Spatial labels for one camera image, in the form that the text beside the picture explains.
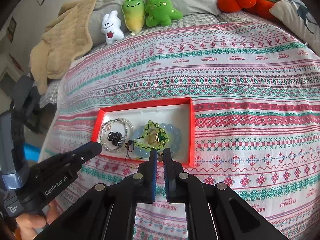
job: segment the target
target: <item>green plush toy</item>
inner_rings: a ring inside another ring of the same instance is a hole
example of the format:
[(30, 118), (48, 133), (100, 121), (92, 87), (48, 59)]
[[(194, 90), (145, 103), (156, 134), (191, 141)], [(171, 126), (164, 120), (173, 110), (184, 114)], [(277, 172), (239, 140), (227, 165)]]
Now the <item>green plush toy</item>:
[(171, 25), (171, 20), (179, 20), (183, 17), (182, 13), (174, 9), (170, 0), (148, 0), (146, 12), (149, 14), (146, 25), (149, 27), (158, 24), (162, 26)]
[(126, 0), (121, 6), (124, 14), (125, 25), (132, 35), (141, 32), (144, 25), (144, 1), (143, 0)]

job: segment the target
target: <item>screw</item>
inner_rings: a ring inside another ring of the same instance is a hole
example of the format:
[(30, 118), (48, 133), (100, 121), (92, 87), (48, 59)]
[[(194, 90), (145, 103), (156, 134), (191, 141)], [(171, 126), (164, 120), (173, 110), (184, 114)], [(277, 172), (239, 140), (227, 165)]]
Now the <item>screw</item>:
[(219, 182), (217, 184), (217, 188), (220, 189), (220, 190), (225, 190), (225, 189), (227, 189), (227, 185), (224, 184), (223, 182)]
[(188, 177), (189, 177), (189, 175), (187, 173), (185, 173), (185, 172), (182, 172), (182, 173), (179, 174), (179, 178), (180, 179), (187, 179)]
[(133, 178), (134, 178), (134, 179), (142, 179), (142, 178), (143, 178), (143, 175), (142, 175), (141, 173), (135, 173), (135, 174), (133, 175)]
[(97, 185), (94, 187), (94, 189), (97, 190), (97, 191), (102, 191), (102, 190), (104, 190), (104, 188), (105, 188), (105, 185), (103, 185), (103, 184), (101, 184), (101, 183), (97, 184)]

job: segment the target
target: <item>beige blanket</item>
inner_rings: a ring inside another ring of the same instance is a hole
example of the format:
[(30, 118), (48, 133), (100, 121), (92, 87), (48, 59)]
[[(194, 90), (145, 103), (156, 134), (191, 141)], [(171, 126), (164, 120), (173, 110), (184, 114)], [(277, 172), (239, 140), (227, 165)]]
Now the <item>beige blanket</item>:
[(97, 0), (82, 0), (64, 4), (59, 17), (49, 23), (41, 41), (30, 55), (32, 75), (40, 95), (46, 93), (47, 79), (61, 79), (73, 60), (92, 47), (89, 19)]

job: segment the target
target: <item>fleece blanket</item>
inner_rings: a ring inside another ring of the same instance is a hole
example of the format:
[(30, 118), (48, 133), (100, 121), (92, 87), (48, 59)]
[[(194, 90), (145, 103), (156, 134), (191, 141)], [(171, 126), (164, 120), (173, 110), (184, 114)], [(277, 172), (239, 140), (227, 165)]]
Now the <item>fleece blanket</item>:
[(82, 0), (64, 4), (59, 17), (49, 23), (41, 41), (30, 55), (32, 75), (40, 95), (46, 93), (47, 79), (61, 79), (72, 61), (92, 47), (89, 19), (97, 0)]
[[(320, 58), (268, 23), (193, 25), (142, 32), (74, 62), (41, 159), (88, 142), (101, 107), (191, 96), (195, 160), (185, 171), (226, 183), (287, 238), (306, 239), (320, 215)], [(87, 161), (59, 206), (137, 172), (129, 165)], [(166, 202), (161, 166), (156, 201), (137, 206), (134, 239), (188, 239), (184, 205)]]

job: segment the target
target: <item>patterned tablecloth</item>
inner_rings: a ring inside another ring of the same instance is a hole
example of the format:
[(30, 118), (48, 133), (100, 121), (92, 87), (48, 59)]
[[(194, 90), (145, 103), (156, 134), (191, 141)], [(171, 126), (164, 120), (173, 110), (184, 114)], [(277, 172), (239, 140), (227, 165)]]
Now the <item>patterned tablecloth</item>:
[[(196, 158), (187, 172), (223, 181), (289, 239), (305, 239), (320, 210), (320, 58), (266, 22), (216, 22), (147, 29), (74, 62), (42, 158), (88, 142), (101, 107), (191, 96)], [(59, 205), (136, 171), (93, 158)], [(134, 239), (188, 237), (184, 206), (165, 201), (163, 177), (158, 167), (156, 202), (138, 204)]]

